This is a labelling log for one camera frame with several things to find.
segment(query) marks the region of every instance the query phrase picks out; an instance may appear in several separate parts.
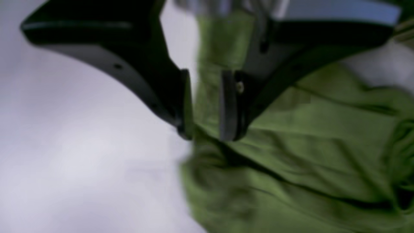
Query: green fabric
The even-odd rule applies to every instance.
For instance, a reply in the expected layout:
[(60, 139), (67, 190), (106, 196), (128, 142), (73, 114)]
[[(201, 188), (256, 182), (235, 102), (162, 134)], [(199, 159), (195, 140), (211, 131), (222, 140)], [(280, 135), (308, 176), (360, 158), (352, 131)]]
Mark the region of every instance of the green fabric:
[(253, 18), (199, 18), (193, 153), (181, 177), (211, 233), (413, 232), (414, 101), (338, 63), (289, 88), (238, 142), (218, 138), (218, 80), (240, 69)]

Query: wrinkled fabric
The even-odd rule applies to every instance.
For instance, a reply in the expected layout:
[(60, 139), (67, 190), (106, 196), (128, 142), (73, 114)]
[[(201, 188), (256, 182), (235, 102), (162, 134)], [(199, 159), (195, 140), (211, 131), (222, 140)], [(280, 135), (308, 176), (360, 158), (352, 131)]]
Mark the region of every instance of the wrinkled fabric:
[(339, 63), (287, 89), (238, 142), (218, 141), (218, 85), (240, 69), (253, 18), (200, 17), (192, 155), (181, 179), (211, 233), (414, 232), (414, 100)]

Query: black plastic part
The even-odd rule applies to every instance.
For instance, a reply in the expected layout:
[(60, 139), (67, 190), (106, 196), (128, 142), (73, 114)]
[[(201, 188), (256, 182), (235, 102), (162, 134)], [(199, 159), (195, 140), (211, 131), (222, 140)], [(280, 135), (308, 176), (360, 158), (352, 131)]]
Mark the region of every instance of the black plastic part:
[(244, 136), (244, 113), (242, 93), (237, 90), (237, 83), (242, 82), (242, 74), (224, 70), (221, 76), (219, 107), (220, 107), (220, 139), (236, 141)]
[(222, 74), (222, 141), (243, 138), (249, 125), (302, 77), (331, 62), (381, 46), (393, 33), (391, 26), (358, 22), (273, 22), (271, 25), (273, 31), (267, 33), (270, 43), (264, 45), (266, 40), (256, 22), (245, 64), (237, 71), (243, 74), (245, 91), (241, 95), (235, 97), (234, 81), (226, 81), (231, 80), (230, 74)]
[(169, 57), (159, 21), (164, 2), (51, 0), (21, 29), (34, 45), (111, 75), (190, 139), (190, 79), (188, 71), (180, 70)]

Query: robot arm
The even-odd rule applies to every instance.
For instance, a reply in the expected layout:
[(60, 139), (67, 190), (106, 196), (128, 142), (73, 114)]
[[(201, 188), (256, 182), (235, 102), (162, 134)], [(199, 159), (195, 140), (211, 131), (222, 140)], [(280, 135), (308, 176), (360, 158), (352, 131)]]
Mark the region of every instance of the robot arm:
[[(257, 19), (243, 68), (222, 73), (224, 141), (241, 139), (252, 121), (306, 74), (383, 45), (401, 14), (395, 5), (369, 0), (176, 1), (196, 15), (222, 17), (243, 8)], [(50, 0), (21, 29), (32, 44), (108, 73), (191, 139), (190, 78), (169, 58), (159, 21), (163, 5), (164, 0)]]

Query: white surface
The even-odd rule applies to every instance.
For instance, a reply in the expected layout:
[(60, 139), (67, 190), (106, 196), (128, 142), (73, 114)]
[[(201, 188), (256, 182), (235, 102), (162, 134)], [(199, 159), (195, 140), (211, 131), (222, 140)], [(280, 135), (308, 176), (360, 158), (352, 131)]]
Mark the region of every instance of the white surface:
[(343, 60), (370, 87), (395, 87), (414, 96), (414, 51), (390, 40)]
[[(42, 2), (0, 0), (0, 233), (202, 232), (177, 177), (188, 144), (111, 77), (30, 46), (19, 24)], [(193, 17), (168, 2), (162, 23), (195, 76)]]

